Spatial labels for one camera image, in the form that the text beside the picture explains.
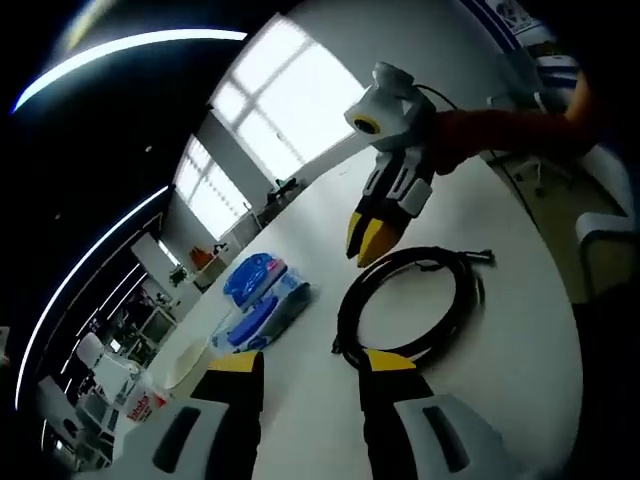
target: desk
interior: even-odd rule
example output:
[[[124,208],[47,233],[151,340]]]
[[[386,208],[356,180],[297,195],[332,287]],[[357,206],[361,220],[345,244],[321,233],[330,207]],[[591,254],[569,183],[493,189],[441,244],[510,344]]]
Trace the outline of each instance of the desk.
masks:
[[[150,365],[164,378],[194,339],[215,329],[228,311],[222,285],[249,254],[271,252],[299,269],[316,298],[265,349],[255,479],[371,476],[358,376],[330,350],[342,297],[358,275],[344,254],[347,224],[374,156],[365,149],[307,188],[209,288]],[[517,459],[554,471],[571,451],[582,397],[578,335],[556,266],[523,208],[481,159],[437,177],[433,188],[398,248],[491,248],[497,266],[479,267],[484,311],[424,376],[436,393],[453,393],[482,415]],[[390,279],[363,312],[363,343],[392,347],[423,333],[450,304],[449,275],[410,271]]]

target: white chair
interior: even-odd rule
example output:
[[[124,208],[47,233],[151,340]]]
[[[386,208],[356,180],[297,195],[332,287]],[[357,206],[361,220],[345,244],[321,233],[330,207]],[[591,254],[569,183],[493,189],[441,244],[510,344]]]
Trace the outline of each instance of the white chair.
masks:
[[[580,263],[584,273],[585,289],[589,300],[595,297],[593,272],[589,264],[589,247],[596,240],[638,241],[636,212],[633,204],[631,181],[623,163],[601,146],[594,147],[580,163],[618,204],[624,215],[587,212],[576,221],[576,235],[580,248]]]

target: black cable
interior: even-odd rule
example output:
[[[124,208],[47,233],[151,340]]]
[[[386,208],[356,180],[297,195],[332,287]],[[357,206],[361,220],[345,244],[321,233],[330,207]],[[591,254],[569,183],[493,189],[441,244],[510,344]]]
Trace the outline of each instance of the black cable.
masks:
[[[436,95],[438,95],[442,100],[444,100],[445,102],[447,102],[449,104],[449,106],[451,108],[453,108],[454,110],[458,110],[458,107],[456,107],[456,104],[453,103],[451,100],[449,100],[443,93],[440,93],[438,90],[436,90],[435,88],[429,87],[427,85],[422,85],[422,84],[415,84],[414,87],[417,88],[421,88],[423,90],[428,90],[431,93],[435,93]]]
[[[417,262],[430,261],[435,265],[423,266]],[[354,368],[367,368],[369,362],[364,352],[366,347],[358,341],[360,314],[373,293],[394,272],[409,265],[417,265],[423,271],[448,268],[453,274],[456,292],[453,303],[442,319],[427,333],[401,347],[384,350],[410,358],[416,365],[426,363],[438,347],[458,331],[471,311],[483,302],[484,290],[471,263],[495,262],[490,250],[482,252],[452,252],[439,247],[414,247],[398,250],[377,260],[353,282],[347,290],[338,312],[338,334],[333,342],[333,353],[342,353],[345,360]]]

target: packaging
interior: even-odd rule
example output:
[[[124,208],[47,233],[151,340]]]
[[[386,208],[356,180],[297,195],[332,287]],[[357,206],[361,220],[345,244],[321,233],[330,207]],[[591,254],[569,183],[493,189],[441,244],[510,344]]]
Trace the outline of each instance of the packaging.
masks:
[[[309,304],[309,283],[282,260],[271,257],[270,262],[275,265],[272,271],[277,268],[279,274],[263,275],[261,284],[256,282],[257,275],[247,275],[251,281],[247,282],[247,289],[238,298],[245,298],[244,293],[248,291],[251,291],[252,298],[259,291],[260,297],[250,305],[245,304],[244,313],[230,316],[225,325],[211,336],[211,347],[216,355],[261,350],[278,338]]]
[[[222,291],[245,312],[286,271],[287,265],[281,259],[268,253],[256,253],[238,265]]]
[[[167,403],[168,395],[153,384],[147,372],[141,372],[128,387],[128,393],[121,392],[113,406],[134,422],[144,422],[149,415]]]
[[[76,350],[94,373],[95,382],[114,408],[135,422],[144,422],[170,398],[153,383],[151,376],[136,362],[107,352],[95,334],[87,334]]]

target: blue package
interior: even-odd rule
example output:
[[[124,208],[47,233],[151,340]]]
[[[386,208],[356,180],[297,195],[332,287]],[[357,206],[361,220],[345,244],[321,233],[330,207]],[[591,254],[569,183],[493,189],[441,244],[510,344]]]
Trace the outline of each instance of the blue package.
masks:
[[[238,353],[261,350],[276,340],[311,301],[308,282],[288,269],[263,292],[239,323],[211,337],[218,352]]]
[[[268,253],[256,253],[245,259],[229,276],[223,293],[245,311],[286,272],[286,264]]]

